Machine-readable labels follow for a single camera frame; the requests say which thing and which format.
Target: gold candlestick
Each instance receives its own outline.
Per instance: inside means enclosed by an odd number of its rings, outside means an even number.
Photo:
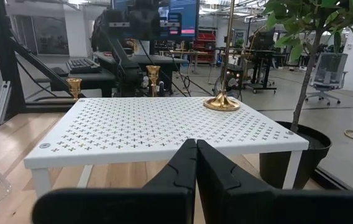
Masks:
[[[73,95],[73,100],[75,103],[78,101],[78,95],[81,93],[81,81],[80,78],[68,78],[66,79],[67,83],[69,83],[70,93]]]
[[[233,24],[233,13],[234,13],[234,0],[231,1],[231,12],[229,14],[229,24],[227,26],[227,38],[225,47],[225,56],[222,60],[224,62],[224,68],[222,69],[222,90],[219,91],[215,98],[204,101],[204,106],[218,111],[235,111],[240,108],[240,104],[233,100],[230,100],[226,94],[226,80],[227,80],[227,65],[229,60],[229,47],[231,45],[232,36],[232,24]]]
[[[147,65],[148,76],[152,82],[152,97],[157,96],[157,79],[158,71],[160,71],[160,66],[156,65]]]

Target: wooden surface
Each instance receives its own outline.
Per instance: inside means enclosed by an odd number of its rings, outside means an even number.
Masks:
[[[12,185],[11,194],[0,201],[0,224],[30,224],[30,213],[36,200],[30,170],[23,158],[63,114],[20,114],[0,126],[0,173]],[[257,154],[230,157],[232,161],[259,177]],[[88,187],[141,187],[155,176],[167,161],[133,162],[94,166]],[[50,170],[53,189],[75,187],[83,166]],[[312,181],[306,189],[319,189]],[[196,193],[195,223],[204,224],[203,211]]]

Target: perforated tabletop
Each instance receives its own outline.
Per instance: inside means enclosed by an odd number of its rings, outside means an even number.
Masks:
[[[207,109],[208,97],[80,99],[25,158],[29,169],[169,159],[186,139],[225,155],[302,151],[308,141],[240,103]]]

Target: black plant pot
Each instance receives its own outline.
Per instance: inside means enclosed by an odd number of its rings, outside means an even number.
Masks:
[[[290,122],[276,121],[285,128]],[[332,145],[331,140],[317,130],[298,125],[298,134],[309,141],[309,149],[302,152],[300,165],[295,177],[294,188],[302,189],[320,161],[324,159]],[[282,188],[291,152],[270,152],[259,155],[261,178],[268,184]]]

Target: tree trunk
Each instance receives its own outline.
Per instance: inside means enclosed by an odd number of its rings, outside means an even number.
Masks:
[[[320,44],[321,35],[322,35],[322,32],[317,31],[316,37],[314,38],[314,41],[313,41],[313,48],[312,48],[312,51],[310,52],[310,58],[309,58],[308,66],[306,68],[305,77],[303,79],[300,97],[295,107],[293,122],[290,128],[290,130],[293,131],[294,133],[297,133],[298,131],[298,122],[300,120],[303,102],[305,101],[305,98],[306,98],[306,89],[308,88],[308,83],[311,77],[312,69],[314,67],[314,63],[316,62],[316,53],[318,51],[318,47]]]

